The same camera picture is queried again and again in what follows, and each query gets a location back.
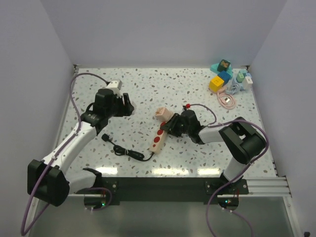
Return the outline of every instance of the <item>table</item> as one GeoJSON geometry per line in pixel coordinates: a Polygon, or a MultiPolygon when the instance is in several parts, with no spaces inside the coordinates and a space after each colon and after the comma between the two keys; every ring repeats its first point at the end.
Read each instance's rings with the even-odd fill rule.
{"type": "MultiPolygon", "coordinates": [[[[239,69],[233,69],[233,77],[239,69]]],[[[218,177],[231,159],[225,143],[194,144],[189,137],[168,136],[159,155],[148,162],[139,162],[127,156],[118,157],[113,146],[105,143],[105,132],[113,141],[127,149],[144,153],[151,145],[160,122],[154,117],[158,107],[167,107],[181,113],[182,105],[202,103],[217,115],[218,122],[226,122],[242,116],[262,127],[259,111],[252,90],[235,95],[237,106],[233,110],[221,107],[216,95],[208,90],[211,78],[216,76],[206,68],[79,68],[78,73],[90,72],[110,81],[120,79],[122,92],[127,92],[137,105],[136,114],[125,118],[111,118],[108,126],[92,140],[71,164],[67,173],[75,173],[85,167],[99,170],[103,176],[117,177],[218,177]]],[[[104,82],[91,76],[79,77],[73,97],[80,112],[94,101],[104,82]]],[[[201,124],[214,120],[202,107],[192,107],[201,124]]],[[[77,115],[69,104],[63,120],[59,143],[64,140],[77,122],[77,115]]],[[[244,174],[247,177],[276,177],[271,152],[268,151],[244,174]]]]}

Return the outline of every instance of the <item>gray partition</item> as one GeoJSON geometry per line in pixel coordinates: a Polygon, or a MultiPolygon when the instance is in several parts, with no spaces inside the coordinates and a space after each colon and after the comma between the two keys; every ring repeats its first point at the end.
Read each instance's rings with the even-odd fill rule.
{"type": "MultiPolygon", "coordinates": [[[[203,237],[211,236],[205,221],[206,205],[187,202],[122,202],[91,213],[83,197],[70,197],[49,207],[31,237],[203,237]]],[[[238,212],[253,225],[256,237],[292,237],[281,197],[245,197],[238,212]]],[[[210,223],[219,237],[250,237],[239,217],[211,206],[210,223]]]]}

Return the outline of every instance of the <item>white table surface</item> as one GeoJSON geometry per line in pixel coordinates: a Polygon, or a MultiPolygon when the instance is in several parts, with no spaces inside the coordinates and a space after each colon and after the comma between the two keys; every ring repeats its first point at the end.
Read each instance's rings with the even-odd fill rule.
{"type": "MultiPolygon", "coordinates": [[[[234,77],[239,69],[234,69],[234,77]]],[[[114,155],[113,146],[105,143],[104,132],[113,141],[127,149],[133,149],[149,157],[147,150],[159,128],[160,122],[154,114],[158,107],[181,113],[182,105],[202,103],[209,106],[217,115],[218,122],[226,122],[242,116],[246,120],[262,126],[252,90],[235,95],[237,107],[226,110],[221,107],[216,95],[208,90],[211,78],[216,76],[209,69],[140,69],[106,68],[79,69],[79,73],[90,72],[106,80],[120,79],[122,92],[127,92],[137,105],[136,114],[127,118],[111,118],[107,127],[92,140],[71,164],[68,173],[85,167],[100,170],[104,176],[118,177],[218,177],[227,167],[231,154],[225,143],[194,144],[186,135],[182,138],[168,136],[159,155],[149,162],[140,162],[127,156],[114,155]]],[[[92,76],[77,79],[73,97],[83,113],[88,104],[94,101],[95,93],[104,83],[92,76]]],[[[213,121],[210,112],[202,107],[192,107],[202,125],[213,121]]],[[[65,139],[77,122],[72,104],[66,112],[60,140],[65,139]]],[[[271,152],[268,151],[245,173],[245,177],[275,177],[271,152]]]]}

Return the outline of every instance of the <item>yellow cube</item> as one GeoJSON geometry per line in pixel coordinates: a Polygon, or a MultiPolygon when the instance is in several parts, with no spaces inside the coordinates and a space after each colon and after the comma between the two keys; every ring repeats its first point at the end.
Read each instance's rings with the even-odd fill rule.
{"type": "Polygon", "coordinates": [[[224,80],[221,79],[219,76],[214,77],[208,85],[208,88],[213,91],[217,92],[220,88],[222,88],[224,84],[224,80]]]}

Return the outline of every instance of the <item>coiled black cord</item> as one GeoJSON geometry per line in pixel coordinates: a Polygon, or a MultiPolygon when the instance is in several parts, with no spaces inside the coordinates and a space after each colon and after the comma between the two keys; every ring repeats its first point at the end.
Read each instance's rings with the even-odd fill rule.
{"type": "Polygon", "coordinates": [[[116,145],[114,142],[110,140],[110,136],[108,134],[103,134],[101,138],[103,141],[110,142],[111,144],[113,144],[114,154],[117,156],[129,156],[138,161],[149,161],[154,155],[154,153],[152,152],[151,156],[148,159],[144,159],[144,154],[133,150],[128,150],[119,145],[116,145]]]}

